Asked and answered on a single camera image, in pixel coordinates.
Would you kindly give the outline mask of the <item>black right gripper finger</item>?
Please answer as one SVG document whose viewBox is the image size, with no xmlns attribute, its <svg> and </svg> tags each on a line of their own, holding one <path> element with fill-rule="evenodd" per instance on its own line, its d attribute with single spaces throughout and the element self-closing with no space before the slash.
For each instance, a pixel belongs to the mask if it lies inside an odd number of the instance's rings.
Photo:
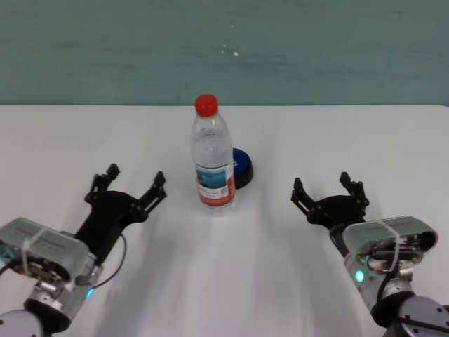
<svg viewBox="0 0 449 337">
<path fill-rule="evenodd" d="M 302 181 L 295 178 L 290 200 L 306 215 L 309 223 L 319 223 L 320 210 L 317 203 L 305 192 Z"/>
<path fill-rule="evenodd" d="M 366 207 L 370 204 L 366 198 L 363 183 L 361 181 L 353 181 L 346 171 L 343 171 L 340 175 L 340 183 L 343 188 L 355 199 L 356 204 L 365 211 Z"/>
</svg>

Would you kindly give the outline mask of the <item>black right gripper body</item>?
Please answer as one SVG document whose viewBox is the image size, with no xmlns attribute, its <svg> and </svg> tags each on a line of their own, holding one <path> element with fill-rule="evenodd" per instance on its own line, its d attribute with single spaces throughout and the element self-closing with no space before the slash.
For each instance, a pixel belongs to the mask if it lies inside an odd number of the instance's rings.
<svg viewBox="0 0 449 337">
<path fill-rule="evenodd" d="M 332 243 L 342 256 L 348 254 L 342 237 L 343 231 L 352 224 L 364 222 L 366 207 L 366 198 L 350 195 L 326 197 L 316 203 L 315 223 L 328 229 Z"/>
</svg>

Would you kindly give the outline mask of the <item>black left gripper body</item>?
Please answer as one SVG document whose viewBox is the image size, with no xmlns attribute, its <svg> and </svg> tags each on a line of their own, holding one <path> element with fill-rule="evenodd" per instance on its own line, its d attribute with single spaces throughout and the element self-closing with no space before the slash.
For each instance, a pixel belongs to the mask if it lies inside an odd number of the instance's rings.
<svg viewBox="0 0 449 337">
<path fill-rule="evenodd" d="M 87 245 L 95 256 L 95 264 L 101 266 L 124 229 L 146 221 L 148 212 L 136 198 L 124 192 L 90 192 L 85 201 L 91 212 L 75 238 Z"/>
</svg>

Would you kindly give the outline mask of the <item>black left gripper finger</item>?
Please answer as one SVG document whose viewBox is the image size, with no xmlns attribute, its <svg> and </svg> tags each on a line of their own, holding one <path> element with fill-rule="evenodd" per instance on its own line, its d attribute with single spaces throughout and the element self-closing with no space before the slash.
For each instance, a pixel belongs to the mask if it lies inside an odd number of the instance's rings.
<svg viewBox="0 0 449 337">
<path fill-rule="evenodd" d="M 120 170 L 117 164 L 111 164 L 104 174 L 95 174 L 91 188 L 84 197 L 85 202 L 92 203 L 101 193 L 106 192 L 119 174 Z"/>
<path fill-rule="evenodd" d="M 158 171 L 151 187 L 131 204 L 130 211 L 136 222 L 145 222 L 148 215 L 166 198 L 165 175 Z"/>
</svg>

